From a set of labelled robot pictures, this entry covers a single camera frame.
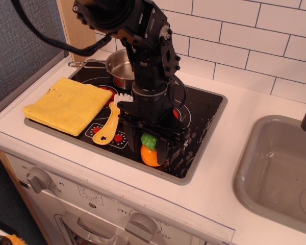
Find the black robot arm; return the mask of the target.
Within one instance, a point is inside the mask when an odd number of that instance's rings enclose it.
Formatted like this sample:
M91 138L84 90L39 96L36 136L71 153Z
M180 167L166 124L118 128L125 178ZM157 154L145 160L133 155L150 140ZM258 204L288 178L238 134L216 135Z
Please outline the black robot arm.
M46 37L27 18L19 1L12 2L23 23L42 41L80 56L91 56L112 38L126 48L135 80L134 102L118 102L131 151L140 148L140 137L148 133L157 139L157 162L162 165L177 146L184 146L188 128L173 115L175 86L180 80L179 56L172 44L172 31L165 14L152 1L75 1L73 12L90 29L105 37L79 49Z

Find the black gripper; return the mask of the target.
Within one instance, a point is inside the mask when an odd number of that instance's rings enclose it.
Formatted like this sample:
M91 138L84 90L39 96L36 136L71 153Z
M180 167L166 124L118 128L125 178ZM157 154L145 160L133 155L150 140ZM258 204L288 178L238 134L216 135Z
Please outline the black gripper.
M186 142L188 127L178 120L173 110L182 107L186 101L187 92L183 85L164 84L163 90L145 91L136 89L133 85L135 100L119 102L119 121L132 152L139 152L141 135L148 133L157 138L157 160L164 165L174 153L176 145L182 146Z

